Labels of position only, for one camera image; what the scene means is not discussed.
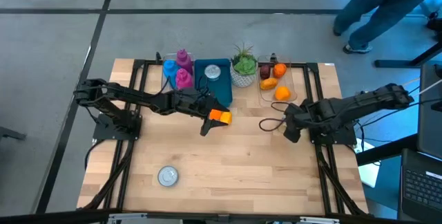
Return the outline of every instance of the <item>desk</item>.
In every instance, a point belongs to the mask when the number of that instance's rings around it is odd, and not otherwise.
[[[133,59],[116,59],[110,81],[128,86]],[[341,97],[333,64],[319,64],[324,97]],[[161,88],[161,66],[149,66],[145,91]],[[291,68],[298,94],[295,103],[306,98],[302,70]],[[116,105],[123,107],[122,102]],[[135,142],[123,209],[146,212],[199,212],[232,214],[324,214],[318,165],[307,131],[296,144],[279,131],[266,133],[258,128],[263,118],[282,113],[261,107],[258,85],[233,86],[229,107],[233,123],[211,129],[200,136],[202,120],[181,113],[152,114],[142,108],[142,130]],[[367,212],[364,192],[352,150],[335,145],[339,178],[348,194]],[[92,200],[106,182],[115,150],[115,141],[105,141],[90,154],[78,207]],[[174,187],[160,186],[157,173],[165,165],[180,175]],[[119,183],[110,206],[116,203]],[[336,211],[334,190],[329,182],[332,210]]]

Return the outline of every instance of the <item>keyboard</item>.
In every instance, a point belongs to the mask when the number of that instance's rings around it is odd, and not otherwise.
[[[442,210],[442,180],[410,169],[405,170],[403,197]]]

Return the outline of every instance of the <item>person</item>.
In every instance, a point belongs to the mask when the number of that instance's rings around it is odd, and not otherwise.
[[[368,23],[354,31],[344,52],[365,54],[372,50],[369,43],[397,24],[424,0],[351,0],[335,18],[333,33],[340,36],[361,15],[378,7]]]

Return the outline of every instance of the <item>can lid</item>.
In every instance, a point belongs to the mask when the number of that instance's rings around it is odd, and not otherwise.
[[[172,166],[165,166],[158,173],[158,182],[161,185],[170,187],[178,181],[178,171]]]
[[[209,78],[209,79],[216,79],[220,76],[221,74],[221,68],[219,66],[216,65],[208,65],[205,70],[204,70],[204,74]]]

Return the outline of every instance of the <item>green succulent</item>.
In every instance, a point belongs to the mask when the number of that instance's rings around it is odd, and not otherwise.
[[[236,50],[238,51],[237,55],[233,56],[232,65],[233,69],[238,72],[240,75],[253,75],[256,71],[256,59],[251,54],[251,49],[253,46],[245,48],[245,44],[242,44],[242,48],[235,45]]]

